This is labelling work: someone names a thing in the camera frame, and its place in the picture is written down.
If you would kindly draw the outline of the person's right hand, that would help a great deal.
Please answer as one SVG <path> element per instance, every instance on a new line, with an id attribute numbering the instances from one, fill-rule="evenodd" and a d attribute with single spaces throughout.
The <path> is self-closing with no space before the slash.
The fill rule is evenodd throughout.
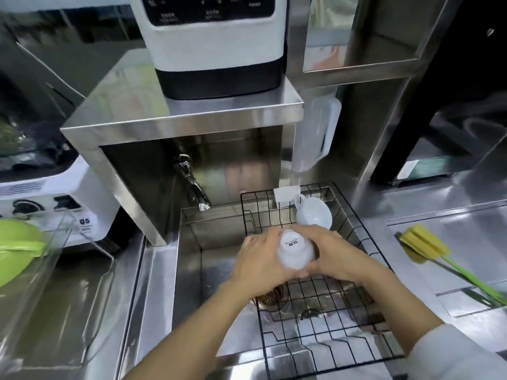
<path id="1" fill-rule="evenodd" d="M 337 280 L 364 284 L 384 266 L 345 239 L 311 240 L 319 257 L 300 270 L 301 277 L 324 274 Z"/>

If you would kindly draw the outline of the person's left hand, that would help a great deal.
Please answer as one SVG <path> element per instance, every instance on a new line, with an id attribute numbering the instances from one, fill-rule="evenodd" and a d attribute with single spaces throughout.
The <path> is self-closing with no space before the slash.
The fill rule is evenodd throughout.
<path id="1" fill-rule="evenodd" d="M 229 282 L 246 300 L 264 295 L 283 283 L 301 279 L 299 270 L 285 268 L 277 255 L 279 245 L 260 242 L 247 245 L 247 237 L 236 257 Z"/>

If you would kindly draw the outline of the small white cup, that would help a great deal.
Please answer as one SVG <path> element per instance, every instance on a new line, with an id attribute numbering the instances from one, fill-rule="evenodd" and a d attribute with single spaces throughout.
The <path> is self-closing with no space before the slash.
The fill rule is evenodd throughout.
<path id="1" fill-rule="evenodd" d="M 315 260 L 315 248 L 311 240 L 287 229 L 281 233 L 277 255 L 285 268 L 302 270 Z"/>

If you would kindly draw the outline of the white plastic hook tag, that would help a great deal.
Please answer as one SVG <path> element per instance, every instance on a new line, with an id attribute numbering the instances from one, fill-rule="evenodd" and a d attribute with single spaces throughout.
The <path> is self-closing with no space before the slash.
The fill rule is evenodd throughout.
<path id="1" fill-rule="evenodd" d="M 283 186 L 273 190 L 274 200 L 277 207 L 286 207 L 295 204 L 301 194 L 301 186 Z"/>

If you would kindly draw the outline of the brown scouring pad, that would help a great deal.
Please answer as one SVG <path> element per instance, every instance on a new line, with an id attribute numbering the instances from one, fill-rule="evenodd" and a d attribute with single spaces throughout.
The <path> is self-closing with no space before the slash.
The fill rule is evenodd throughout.
<path id="1" fill-rule="evenodd" d="M 261 311 L 278 312 L 288 302 L 287 285 L 279 285 L 272 291 L 253 298 L 251 302 Z"/>

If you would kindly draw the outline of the stainless steel sink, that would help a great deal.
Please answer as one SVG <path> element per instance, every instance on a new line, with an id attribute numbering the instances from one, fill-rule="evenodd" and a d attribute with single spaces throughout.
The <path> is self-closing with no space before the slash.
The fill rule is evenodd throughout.
<path id="1" fill-rule="evenodd" d="M 245 236 L 240 200 L 215 205 L 205 212 L 190 208 L 183 210 L 175 274 L 174 327 L 187 319 L 230 277 Z M 255 369 L 260 367 L 253 364 L 252 379 L 251 363 L 261 356 L 257 308 L 250 300 L 227 332 L 207 378 L 256 380 L 255 375 L 259 373 Z M 361 380 L 371 378 L 379 371 L 380 378 L 391 380 L 402 377 L 402 359 L 336 371 L 324 375 L 324 379 Z"/>

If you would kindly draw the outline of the chrome faucet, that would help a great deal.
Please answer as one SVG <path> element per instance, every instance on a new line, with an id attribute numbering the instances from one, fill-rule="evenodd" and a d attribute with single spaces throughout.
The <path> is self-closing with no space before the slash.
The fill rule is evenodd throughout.
<path id="1" fill-rule="evenodd" d="M 175 171 L 185 180 L 189 194 L 198 210 L 201 212 L 209 210 L 212 204 L 194 176 L 193 159 L 188 154 L 181 153 L 174 157 L 173 166 Z"/>

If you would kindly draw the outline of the translucent plastic jug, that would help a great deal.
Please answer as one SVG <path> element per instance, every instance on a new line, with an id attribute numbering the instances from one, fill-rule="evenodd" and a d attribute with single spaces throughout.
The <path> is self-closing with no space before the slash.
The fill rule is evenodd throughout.
<path id="1" fill-rule="evenodd" d="M 301 90 L 304 117 L 296 125 L 292 172 L 307 172 L 329 154 L 342 110 L 338 89 L 332 86 Z"/>

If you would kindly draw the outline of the green label plate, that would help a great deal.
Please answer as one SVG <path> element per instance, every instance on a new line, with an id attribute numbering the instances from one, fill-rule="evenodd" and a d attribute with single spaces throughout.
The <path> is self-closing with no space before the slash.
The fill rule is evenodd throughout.
<path id="1" fill-rule="evenodd" d="M 428 159 L 407 160 L 396 176 L 396 180 L 422 179 L 447 174 L 452 157 L 438 156 Z"/>

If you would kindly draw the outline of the stainless steel shelf stand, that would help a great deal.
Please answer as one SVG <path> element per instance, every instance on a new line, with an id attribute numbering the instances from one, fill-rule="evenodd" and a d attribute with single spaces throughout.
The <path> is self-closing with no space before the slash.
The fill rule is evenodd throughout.
<path id="1" fill-rule="evenodd" d="M 173 159 L 184 153 L 211 204 L 290 184 L 295 125 L 304 102 L 283 77 L 243 96 L 172 100 L 146 49 L 130 50 L 62 127 L 154 246 L 167 245 L 181 208 L 197 206 Z"/>

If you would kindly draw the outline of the white sleeve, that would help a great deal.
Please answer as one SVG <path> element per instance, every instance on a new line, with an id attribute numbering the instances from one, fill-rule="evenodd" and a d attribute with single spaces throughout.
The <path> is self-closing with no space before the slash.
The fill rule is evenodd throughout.
<path id="1" fill-rule="evenodd" d="M 426 333 L 407 363 L 408 380 L 507 380 L 507 361 L 448 324 Z"/>

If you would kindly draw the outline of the black machine stand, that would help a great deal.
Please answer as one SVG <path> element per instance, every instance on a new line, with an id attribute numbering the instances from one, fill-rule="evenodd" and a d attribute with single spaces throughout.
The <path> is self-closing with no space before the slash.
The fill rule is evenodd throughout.
<path id="1" fill-rule="evenodd" d="M 506 137 L 507 0 L 463 0 L 371 180 L 421 180 L 396 176 L 407 160 L 445 155 L 440 176 L 469 171 Z"/>

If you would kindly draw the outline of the white and black countertop appliance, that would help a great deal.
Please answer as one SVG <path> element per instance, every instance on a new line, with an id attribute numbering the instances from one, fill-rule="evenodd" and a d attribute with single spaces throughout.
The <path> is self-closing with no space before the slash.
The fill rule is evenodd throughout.
<path id="1" fill-rule="evenodd" d="M 162 93 L 201 100 L 276 89 L 288 0 L 130 0 Z"/>

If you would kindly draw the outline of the clear plastic container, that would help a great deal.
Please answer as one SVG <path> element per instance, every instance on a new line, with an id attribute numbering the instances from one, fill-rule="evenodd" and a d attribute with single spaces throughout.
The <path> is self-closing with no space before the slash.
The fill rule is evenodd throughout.
<path id="1" fill-rule="evenodd" d="M 74 220 L 61 221 L 47 250 L 0 288 L 0 360 L 80 366 L 97 337 L 115 259 L 97 242 L 66 247 Z"/>

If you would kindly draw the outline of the white blender base machine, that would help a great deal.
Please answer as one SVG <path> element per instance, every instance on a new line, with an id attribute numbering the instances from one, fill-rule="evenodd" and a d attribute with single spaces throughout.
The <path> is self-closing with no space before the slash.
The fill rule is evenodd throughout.
<path id="1" fill-rule="evenodd" d="M 82 156 L 51 176 L 0 183 L 0 218 L 17 218 L 41 231 L 53 231 L 62 220 L 73 219 L 66 247 L 103 240 L 119 208 Z"/>

